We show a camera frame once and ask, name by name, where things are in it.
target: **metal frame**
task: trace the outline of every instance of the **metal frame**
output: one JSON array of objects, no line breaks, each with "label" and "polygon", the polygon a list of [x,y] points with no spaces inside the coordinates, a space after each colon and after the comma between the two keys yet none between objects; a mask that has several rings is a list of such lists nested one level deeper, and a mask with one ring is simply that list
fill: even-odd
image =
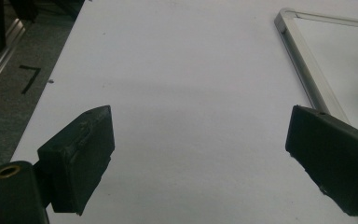
[{"label": "metal frame", "polygon": [[358,20],[297,11],[291,8],[281,9],[275,19],[275,25],[289,52],[312,106],[315,109],[322,110],[337,119],[349,123],[336,95],[333,93],[321,68],[310,52],[304,37],[298,30],[294,18],[356,27],[358,27]]},{"label": "metal frame", "polygon": [[14,53],[25,31],[31,26],[30,21],[16,19],[6,33],[6,46],[0,52],[0,74]]}]

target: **metal screw hole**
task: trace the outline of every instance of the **metal screw hole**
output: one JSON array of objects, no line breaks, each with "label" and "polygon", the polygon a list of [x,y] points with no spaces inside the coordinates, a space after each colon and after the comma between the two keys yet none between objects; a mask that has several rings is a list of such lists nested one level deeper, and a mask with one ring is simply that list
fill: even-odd
[{"label": "metal screw hole", "polygon": [[20,166],[18,165],[9,165],[0,170],[0,179],[8,178],[20,171]]}]

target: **white table surface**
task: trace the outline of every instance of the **white table surface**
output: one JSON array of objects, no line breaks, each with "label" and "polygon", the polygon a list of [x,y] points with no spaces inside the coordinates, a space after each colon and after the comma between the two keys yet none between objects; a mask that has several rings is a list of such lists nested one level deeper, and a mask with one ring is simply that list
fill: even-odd
[{"label": "white table surface", "polygon": [[51,223],[358,223],[285,151],[310,105],[273,20],[358,0],[86,0],[13,161],[111,105],[117,148],[82,217]]}]

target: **black marker mark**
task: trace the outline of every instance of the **black marker mark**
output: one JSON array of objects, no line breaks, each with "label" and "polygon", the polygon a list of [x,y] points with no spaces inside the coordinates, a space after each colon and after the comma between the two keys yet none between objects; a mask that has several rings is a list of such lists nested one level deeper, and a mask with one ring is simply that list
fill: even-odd
[{"label": "black marker mark", "polygon": [[26,65],[20,65],[20,68],[27,69],[27,70],[34,70],[34,75],[31,77],[31,79],[28,82],[27,86],[21,92],[21,94],[25,94],[31,88],[31,86],[34,83],[34,80],[36,79],[37,75],[39,75],[41,68],[29,67],[29,66],[26,66]]}]

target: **gray carpet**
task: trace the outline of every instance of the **gray carpet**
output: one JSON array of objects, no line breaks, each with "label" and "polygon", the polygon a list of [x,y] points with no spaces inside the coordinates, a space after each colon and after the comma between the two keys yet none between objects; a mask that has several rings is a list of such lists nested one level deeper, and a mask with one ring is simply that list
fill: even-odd
[{"label": "gray carpet", "polygon": [[[52,4],[42,4],[36,22],[0,75],[0,164],[10,161],[73,23]],[[40,69],[32,85],[36,70],[24,66]]]}]

